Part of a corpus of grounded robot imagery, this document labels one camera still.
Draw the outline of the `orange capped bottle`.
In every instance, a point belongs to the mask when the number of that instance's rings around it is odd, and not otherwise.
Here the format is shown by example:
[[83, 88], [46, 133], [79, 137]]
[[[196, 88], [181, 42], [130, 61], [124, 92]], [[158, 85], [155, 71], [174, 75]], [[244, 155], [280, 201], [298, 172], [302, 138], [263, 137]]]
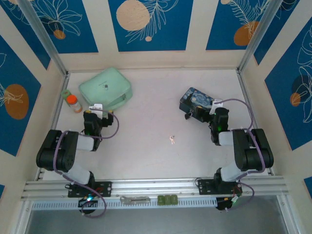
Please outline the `orange capped bottle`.
[[75, 95], [69, 95], [66, 101], [75, 113], [80, 113], [82, 111], [82, 105]]

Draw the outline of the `mint green zip pouch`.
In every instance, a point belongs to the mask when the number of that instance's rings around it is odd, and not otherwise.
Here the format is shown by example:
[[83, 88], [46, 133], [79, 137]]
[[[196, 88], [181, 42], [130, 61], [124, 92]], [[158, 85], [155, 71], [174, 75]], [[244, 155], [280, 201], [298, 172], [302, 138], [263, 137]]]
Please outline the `mint green zip pouch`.
[[116, 110], [133, 96], [130, 81], [115, 68], [105, 69], [78, 89], [89, 105], [102, 104], [105, 110]]

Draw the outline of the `silver metal tool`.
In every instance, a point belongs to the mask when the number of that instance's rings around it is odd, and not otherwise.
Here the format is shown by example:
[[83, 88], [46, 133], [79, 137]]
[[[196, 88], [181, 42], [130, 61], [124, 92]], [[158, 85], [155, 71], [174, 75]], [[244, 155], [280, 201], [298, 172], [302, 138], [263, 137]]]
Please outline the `silver metal tool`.
[[120, 202], [124, 205], [136, 205], [150, 203], [151, 199], [148, 196], [137, 196], [137, 197], [121, 196]]

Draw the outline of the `aluminium table side rail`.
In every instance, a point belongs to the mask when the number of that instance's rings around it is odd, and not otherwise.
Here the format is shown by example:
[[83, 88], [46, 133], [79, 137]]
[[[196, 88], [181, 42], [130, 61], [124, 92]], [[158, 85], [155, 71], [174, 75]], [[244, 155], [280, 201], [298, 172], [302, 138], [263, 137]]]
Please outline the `aluminium table side rail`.
[[[239, 81], [239, 84], [240, 84], [240, 87], [241, 87], [242, 94], [244, 96], [245, 102], [250, 106], [251, 110], [253, 111], [253, 109], [252, 109], [252, 107], [253, 107], [252, 106], [252, 102], [250, 100], [250, 97], [249, 97], [246, 85], [244, 83], [243, 76], [242, 76], [241, 72], [238, 69], [236, 70], [236, 74], [237, 74], [237, 78], [238, 78], [238, 81]], [[255, 118], [254, 112], [250, 116], [253, 116], [253, 127], [254, 128], [258, 128], [258, 124], [257, 124], [256, 118]]]
[[62, 78], [60, 90], [57, 92], [57, 102], [54, 107], [53, 114], [51, 115], [51, 124], [49, 125], [48, 130], [56, 129], [56, 126], [59, 120], [59, 115], [61, 112], [61, 108], [63, 105], [63, 97], [61, 96], [61, 93], [65, 89], [67, 89], [69, 78], [70, 78], [70, 72], [66, 72], [66, 74]]

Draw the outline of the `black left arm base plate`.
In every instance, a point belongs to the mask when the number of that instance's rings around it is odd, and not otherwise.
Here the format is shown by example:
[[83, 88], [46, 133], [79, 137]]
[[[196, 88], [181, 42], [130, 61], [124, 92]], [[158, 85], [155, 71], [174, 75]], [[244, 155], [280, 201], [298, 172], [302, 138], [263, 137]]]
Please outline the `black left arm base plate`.
[[[88, 184], [88, 187], [92, 188], [93, 190], [97, 191], [101, 196], [103, 197], [110, 197], [112, 192], [112, 182], [106, 181], [106, 182], [94, 182], [91, 184]], [[90, 190], [83, 188], [78, 185], [71, 185], [66, 184], [65, 189], [68, 190], [68, 197], [70, 198], [82, 198], [87, 195], [94, 196], [95, 193], [91, 192]]]

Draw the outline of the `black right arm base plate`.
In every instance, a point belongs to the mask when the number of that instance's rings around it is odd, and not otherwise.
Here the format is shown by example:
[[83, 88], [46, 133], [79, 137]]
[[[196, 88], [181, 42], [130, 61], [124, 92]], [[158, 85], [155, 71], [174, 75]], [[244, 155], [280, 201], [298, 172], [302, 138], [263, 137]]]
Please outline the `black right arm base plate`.
[[216, 182], [213, 179], [199, 179], [197, 183], [200, 195], [242, 194], [242, 188], [236, 182]]

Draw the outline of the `aluminium mounting rail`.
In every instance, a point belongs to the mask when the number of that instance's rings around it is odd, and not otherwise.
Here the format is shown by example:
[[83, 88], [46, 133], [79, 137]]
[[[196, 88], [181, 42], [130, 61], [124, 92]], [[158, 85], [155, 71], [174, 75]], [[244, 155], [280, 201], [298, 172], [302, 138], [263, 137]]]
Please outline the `aluminium mounting rail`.
[[[25, 183], [21, 200], [58, 200], [69, 199], [65, 180], [40, 180]], [[129, 179], [112, 180], [112, 185], [100, 194], [106, 199], [148, 196], [156, 198], [158, 195], [178, 195], [178, 197], [199, 197], [203, 189], [197, 186], [194, 178], [173, 179]], [[282, 176], [247, 176], [241, 179], [243, 196], [255, 195], [288, 195], [284, 177]]]

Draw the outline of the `aluminium frame post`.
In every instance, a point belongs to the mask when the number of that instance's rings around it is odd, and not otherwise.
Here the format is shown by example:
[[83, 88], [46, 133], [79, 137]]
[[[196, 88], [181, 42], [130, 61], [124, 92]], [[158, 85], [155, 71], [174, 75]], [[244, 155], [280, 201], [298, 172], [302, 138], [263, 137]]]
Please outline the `aluminium frame post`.
[[55, 63], [60, 73], [67, 77], [68, 70], [65, 68], [56, 47], [54, 46], [31, 3], [28, 0], [17, 0], [17, 3], [49, 57]]
[[246, 52], [237, 67], [237, 73], [241, 75], [244, 68], [246, 68], [249, 60], [254, 55], [254, 52], [256, 51], [257, 47], [259, 46], [261, 40], [263, 39], [268, 27], [270, 26], [272, 20], [275, 17], [275, 14], [277, 13], [281, 3], [283, 0], [270, 0], [269, 5], [267, 9], [265, 10], [259, 25], [256, 28], [256, 31], [254, 35], [252, 36], [249, 45], [247, 46]]

